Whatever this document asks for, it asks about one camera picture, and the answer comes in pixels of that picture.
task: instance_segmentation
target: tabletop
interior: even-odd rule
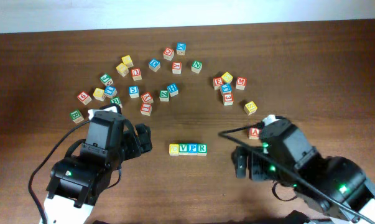
[[[172,74],[166,47],[187,44],[182,74]],[[116,66],[130,55],[142,80],[120,76]],[[152,58],[161,62],[149,69]],[[191,71],[199,60],[199,74]],[[214,77],[234,77],[234,104],[223,106]],[[0,34],[0,223],[38,223],[27,191],[32,171],[72,127],[73,110],[86,106],[77,94],[103,88],[109,74],[133,124],[152,130],[153,150],[123,163],[121,182],[99,197],[86,223],[214,223],[284,217],[298,210],[322,215],[302,200],[278,201],[272,182],[237,179],[231,162],[236,145],[218,132],[253,124],[269,114],[289,118],[323,156],[344,156],[361,166],[375,183],[375,20],[293,22],[160,29],[85,30]],[[247,78],[235,90],[235,78]],[[159,91],[175,83],[179,94],[159,101]],[[127,88],[153,94],[151,116],[140,113],[140,98]],[[243,106],[257,104],[248,116]],[[68,146],[85,138],[88,126],[73,133],[35,176],[41,203],[52,166]],[[246,132],[236,137],[252,145]],[[169,156],[169,144],[202,143],[207,156]],[[117,179],[113,174],[111,181]],[[281,197],[291,189],[279,189]]]

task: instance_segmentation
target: green led light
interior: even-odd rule
[[[275,172],[275,166],[271,165],[269,170],[272,171],[272,172]]]
[[[346,193],[347,191],[348,191],[348,188],[346,187],[346,185],[342,185],[340,188],[339,188],[339,191],[341,192],[341,193]]]

